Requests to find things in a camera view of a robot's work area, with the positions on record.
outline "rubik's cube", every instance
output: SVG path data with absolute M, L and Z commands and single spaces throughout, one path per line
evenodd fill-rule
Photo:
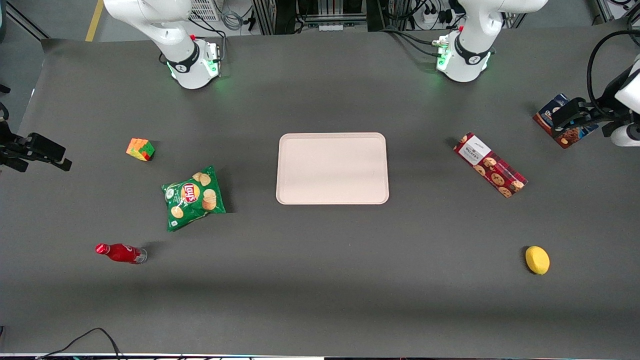
M 127 154 L 142 161 L 149 161 L 155 151 L 151 142 L 145 139 L 133 138 L 127 147 Z

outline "yellow floor line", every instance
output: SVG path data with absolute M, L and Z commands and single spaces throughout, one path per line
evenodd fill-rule
M 104 2 L 98 0 L 95 4 L 95 10 L 93 11 L 93 17 L 91 18 L 91 24 L 89 24 L 89 30 L 86 31 L 86 38 L 84 41 L 93 41 L 95 36 L 95 30 L 98 28 L 98 22 L 100 22 L 100 15 L 102 15 L 102 9 L 104 8 Z

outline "cookie box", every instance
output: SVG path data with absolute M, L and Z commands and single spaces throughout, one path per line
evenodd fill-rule
M 467 133 L 453 150 L 504 197 L 511 197 L 527 184 L 524 176 L 513 170 L 473 133 Z
M 551 118 L 553 113 L 564 105 L 569 103 L 569 98 L 565 94 L 558 94 L 553 100 L 549 101 L 540 111 L 533 115 L 533 120 L 542 127 L 549 136 L 551 136 L 563 149 L 577 143 L 595 129 L 597 125 L 579 126 L 564 132 L 558 132 L 554 129 L 554 123 Z

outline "bottle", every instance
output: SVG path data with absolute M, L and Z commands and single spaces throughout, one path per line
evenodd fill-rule
M 95 251 L 100 255 L 107 255 L 113 261 L 130 264 L 142 264 L 147 260 L 147 251 L 137 247 L 113 244 L 107 245 L 100 243 L 96 245 Z

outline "green chip bag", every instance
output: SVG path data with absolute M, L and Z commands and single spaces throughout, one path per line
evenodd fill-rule
M 182 183 L 162 185 L 169 210 L 167 230 L 176 231 L 208 213 L 226 213 L 213 166 Z

